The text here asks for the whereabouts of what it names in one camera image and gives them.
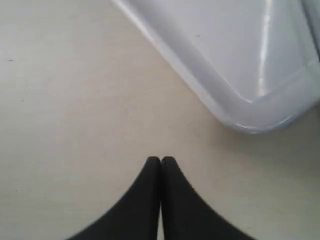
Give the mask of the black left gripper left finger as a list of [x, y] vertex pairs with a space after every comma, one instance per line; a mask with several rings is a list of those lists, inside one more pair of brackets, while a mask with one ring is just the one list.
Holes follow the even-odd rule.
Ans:
[[156, 240], [160, 218], [160, 159], [147, 159], [123, 197], [72, 240]]

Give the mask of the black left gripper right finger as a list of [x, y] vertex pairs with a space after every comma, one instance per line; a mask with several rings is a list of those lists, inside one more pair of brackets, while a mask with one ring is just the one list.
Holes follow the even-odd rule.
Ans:
[[175, 158], [161, 161], [161, 208], [166, 240], [251, 240], [217, 214], [189, 183]]

